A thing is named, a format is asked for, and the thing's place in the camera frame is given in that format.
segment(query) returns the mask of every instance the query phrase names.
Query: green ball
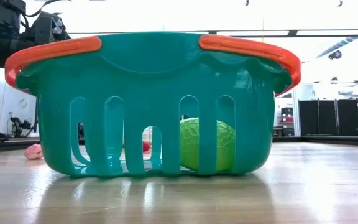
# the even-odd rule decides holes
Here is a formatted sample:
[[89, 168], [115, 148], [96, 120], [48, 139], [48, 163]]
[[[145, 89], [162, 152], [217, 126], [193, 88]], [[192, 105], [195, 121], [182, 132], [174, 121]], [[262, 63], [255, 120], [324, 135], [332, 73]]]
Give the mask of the green ball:
[[[198, 170], [198, 118], [180, 121], [180, 162], [181, 166]], [[230, 171], [234, 166], [235, 132], [232, 127], [217, 121], [216, 171]]]

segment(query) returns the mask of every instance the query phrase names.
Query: orange handle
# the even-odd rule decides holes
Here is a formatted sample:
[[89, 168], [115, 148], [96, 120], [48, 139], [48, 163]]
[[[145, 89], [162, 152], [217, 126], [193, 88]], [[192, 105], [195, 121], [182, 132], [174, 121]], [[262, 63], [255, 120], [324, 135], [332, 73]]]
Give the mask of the orange handle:
[[102, 41], [99, 37], [85, 37], [21, 50], [6, 60], [5, 80], [11, 87], [16, 88], [16, 77], [20, 74], [20, 70], [28, 64], [54, 57], [94, 52], [99, 50], [101, 46]]
[[201, 36], [199, 45], [205, 50], [219, 50], [224, 52], [255, 55], [274, 60], [282, 64], [286, 69], [288, 69], [293, 80], [292, 86], [288, 87], [283, 93], [291, 90], [297, 86], [299, 82], [301, 82], [301, 61], [295, 54], [281, 47], [253, 40], [223, 37], [218, 35]]

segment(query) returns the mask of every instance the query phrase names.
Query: red object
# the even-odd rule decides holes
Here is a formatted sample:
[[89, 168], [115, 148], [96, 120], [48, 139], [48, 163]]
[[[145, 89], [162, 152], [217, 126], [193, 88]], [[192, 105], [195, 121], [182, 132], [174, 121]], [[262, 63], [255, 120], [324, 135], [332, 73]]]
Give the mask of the red object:
[[152, 146], [149, 143], [143, 141], [143, 152], [149, 151], [151, 147]]
[[280, 122], [281, 122], [281, 123], [285, 123], [285, 122], [287, 122], [287, 123], [292, 123], [292, 122], [293, 122], [293, 118], [282, 118], [282, 119], [280, 120]]

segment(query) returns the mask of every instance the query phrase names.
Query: red object on shelf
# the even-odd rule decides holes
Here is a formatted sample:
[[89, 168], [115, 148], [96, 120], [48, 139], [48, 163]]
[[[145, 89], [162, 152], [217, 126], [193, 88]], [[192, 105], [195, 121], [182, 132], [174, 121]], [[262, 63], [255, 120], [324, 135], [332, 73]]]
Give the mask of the red object on shelf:
[[282, 118], [280, 120], [281, 123], [289, 123], [289, 122], [293, 122], [293, 118]]

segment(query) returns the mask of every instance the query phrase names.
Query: plastic basket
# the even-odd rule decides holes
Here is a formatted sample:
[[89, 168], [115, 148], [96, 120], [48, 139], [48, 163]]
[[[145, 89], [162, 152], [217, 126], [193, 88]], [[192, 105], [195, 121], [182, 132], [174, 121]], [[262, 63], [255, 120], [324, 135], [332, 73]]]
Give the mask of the plastic basket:
[[[233, 37], [116, 34], [21, 50], [6, 62], [6, 81], [38, 98], [40, 141], [55, 171], [74, 176], [149, 170], [216, 174], [220, 120], [236, 132], [234, 167], [225, 173], [244, 174], [269, 156], [273, 93], [299, 83], [300, 61], [279, 47]], [[180, 163], [183, 114], [200, 118], [196, 171], [183, 170]], [[78, 149], [79, 122], [90, 160]], [[123, 125], [125, 159], [120, 160]], [[145, 161], [142, 132], [149, 126], [158, 129], [153, 130], [151, 159]]]

